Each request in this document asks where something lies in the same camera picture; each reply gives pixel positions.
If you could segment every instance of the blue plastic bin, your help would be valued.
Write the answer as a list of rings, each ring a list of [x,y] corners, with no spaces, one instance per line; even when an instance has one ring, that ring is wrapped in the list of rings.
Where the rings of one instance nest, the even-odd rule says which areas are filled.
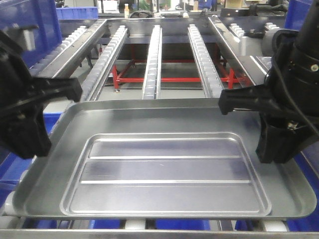
[[[208,220],[194,219],[158,219],[156,228],[159,230],[210,230]]]
[[[285,28],[300,30],[312,2],[312,0],[290,0]]]
[[[33,66],[61,42],[61,31],[55,10],[54,0],[1,0],[0,29],[37,25],[34,30],[34,51],[26,51],[22,57],[28,67]]]
[[[95,6],[57,8],[58,19],[98,19],[98,8]]]

